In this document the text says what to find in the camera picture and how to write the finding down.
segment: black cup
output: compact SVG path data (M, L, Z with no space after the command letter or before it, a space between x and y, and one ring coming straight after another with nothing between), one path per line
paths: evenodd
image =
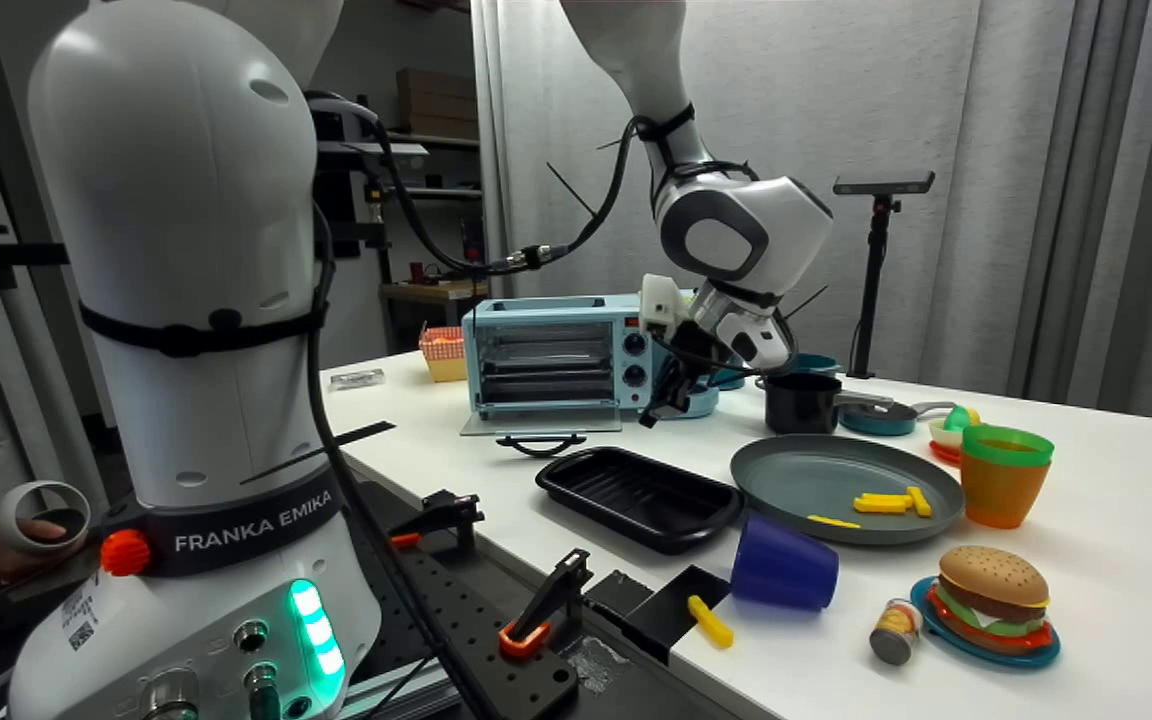
M844 384L821 371L775 371L766 393L767 430L834 430Z

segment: toy burger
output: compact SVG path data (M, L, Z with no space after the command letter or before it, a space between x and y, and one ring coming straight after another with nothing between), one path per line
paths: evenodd
M963 545L941 556L941 574L912 586L927 637L990 662L1048 668L1061 637L1048 621L1048 580L1019 556Z

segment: gray plate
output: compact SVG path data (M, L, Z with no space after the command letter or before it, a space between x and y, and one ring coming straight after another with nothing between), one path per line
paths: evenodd
M775 434L748 445L732 455L732 476L753 506L830 545L927 545L963 521L963 492L948 473L922 455L844 434ZM851 512L862 492L905 492L909 485L923 486L933 515Z

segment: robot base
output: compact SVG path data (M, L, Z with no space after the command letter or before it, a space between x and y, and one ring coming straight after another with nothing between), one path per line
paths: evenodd
M30 637L14 720L332 714L375 633L337 515L209 574L92 574Z

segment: green led light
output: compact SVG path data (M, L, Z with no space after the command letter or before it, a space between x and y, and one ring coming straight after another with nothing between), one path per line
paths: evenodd
M341 656L341 648L332 644L330 650L319 650L319 671L323 676L337 676L345 668L345 656Z
M332 644L332 623L330 623L330 616L315 616L311 623L305 623L305 637L308 637L311 648Z
M319 679L311 682L311 691L319 696L319 702L337 702L337 696L345 691L345 671L319 676Z
M319 609L323 609L319 586L311 586L311 580L295 580L295 585L291 585L291 609L295 609L295 616L319 613Z

